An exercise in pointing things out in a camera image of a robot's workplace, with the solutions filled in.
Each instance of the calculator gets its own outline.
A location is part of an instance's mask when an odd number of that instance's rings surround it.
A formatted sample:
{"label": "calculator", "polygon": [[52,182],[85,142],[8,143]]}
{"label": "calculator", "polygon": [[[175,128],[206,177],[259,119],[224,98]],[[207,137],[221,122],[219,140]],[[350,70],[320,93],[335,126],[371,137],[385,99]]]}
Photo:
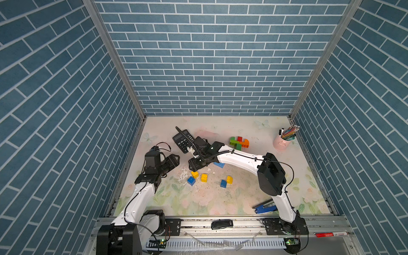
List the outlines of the calculator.
{"label": "calculator", "polygon": [[191,143],[194,141],[194,138],[190,133],[187,131],[187,129],[182,131],[183,134],[185,134],[187,138],[185,138],[182,134],[178,133],[177,135],[173,136],[173,141],[177,144],[177,146],[180,148],[180,150],[186,154],[188,152],[187,147],[191,147]]}

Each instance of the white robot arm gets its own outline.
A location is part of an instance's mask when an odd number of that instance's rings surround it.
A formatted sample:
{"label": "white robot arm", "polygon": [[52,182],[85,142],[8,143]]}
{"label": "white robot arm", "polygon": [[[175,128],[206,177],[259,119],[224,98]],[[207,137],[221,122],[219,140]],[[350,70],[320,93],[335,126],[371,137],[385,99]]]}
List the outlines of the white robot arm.
{"label": "white robot arm", "polygon": [[[243,151],[235,151],[233,148],[224,145],[220,148],[221,151],[234,151],[234,153],[225,153],[217,156],[220,163],[231,164],[242,169],[248,170],[254,175],[258,175],[258,168],[262,164],[261,160],[253,160],[253,158],[263,159],[262,155],[249,154]],[[285,193],[286,183],[283,184],[281,195],[272,196],[273,201],[278,209],[279,217],[286,222],[293,222],[296,218],[296,213],[290,205],[288,196]]]}
{"label": "white robot arm", "polygon": [[[178,127],[176,129],[186,137]],[[214,142],[210,145],[200,137],[194,139],[191,147],[190,152],[194,157],[188,161],[190,170],[197,171],[212,162],[218,162],[250,171],[258,176],[261,190],[273,198],[279,212],[280,229],[285,233],[295,235],[299,234],[300,229],[307,231],[304,219],[300,217],[298,212],[294,211],[289,202],[286,194],[285,171],[273,154],[249,154],[237,151],[220,142]],[[163,211],[146,212],[145,210],[148,202],[153,198],[161,178],[179,165],[180,157],[171,154],[165,160],[161,160],[161,155],[163,153],[159,152],[157,146],[146,153],[146,166],[144,172],[135,181],[136,186],[132,198],[112,224],[101,227],[98,232],[97,255],[108,254],[109,248],[115,245],[114,241],[118,240],[120,233],[123,233],[122,251],[127,250],[130,254],[138,254],[135,251],[140,252],[145,249],[153,232],[157,235],[164,232]]]}

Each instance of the white cable tray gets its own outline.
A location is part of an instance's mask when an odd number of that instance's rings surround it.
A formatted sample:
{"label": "white cable tray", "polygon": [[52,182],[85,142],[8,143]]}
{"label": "white cable tray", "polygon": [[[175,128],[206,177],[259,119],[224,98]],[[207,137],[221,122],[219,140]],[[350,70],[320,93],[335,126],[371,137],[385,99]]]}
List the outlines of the white cable tray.
{"label": "white cable tray", "polygon": [[[285,243],[283,238],[271,237],[271,238],[258,238],[252,242],[249,238],[200,238],[201,242],[197,242],[193,238],[174,238],[172,237],[167,241],[167,246],[165,249],[160,249],[161,251],[208,251],[217,249],[235,250],[242,244],[241,249],[285,249]],[[223,246],[224,240],[227,241],[227,245]],[[153,247],[154,244],[148,242],[146,247]]]}

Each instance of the red marker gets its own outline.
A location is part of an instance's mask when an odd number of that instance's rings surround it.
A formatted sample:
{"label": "red marker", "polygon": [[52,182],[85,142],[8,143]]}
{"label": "red marker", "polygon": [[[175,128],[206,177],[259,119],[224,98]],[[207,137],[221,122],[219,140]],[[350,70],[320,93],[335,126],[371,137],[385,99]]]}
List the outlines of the red marker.
{"label": "red marker", "polygon": [[342,236],[342,235],[348,235],[348,233],[346,231],[332,233],[316,233],[316,237]]}

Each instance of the yellow lego brick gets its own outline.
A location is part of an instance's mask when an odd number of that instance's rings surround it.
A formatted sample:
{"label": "yellow lego brick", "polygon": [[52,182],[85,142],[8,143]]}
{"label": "yellow lego brick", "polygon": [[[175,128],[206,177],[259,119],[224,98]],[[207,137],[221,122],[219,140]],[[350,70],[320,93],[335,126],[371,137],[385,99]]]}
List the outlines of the yellow lego brick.
{"label": "yellow lego brick", "polygon": [[227,183],[232,184],[232,177],[231,176],[227,176]]}
{"label": "yellow lego brick", "polygon": [[198,172],[191,171],[191,175],[193,176],[194,179],[196,179],[198,177]]}
{"label": "yellow lego brick", "polygon": [[205,173],[201,174],[201,181],[202,182],[207,182],[207,174],[205,174]]}

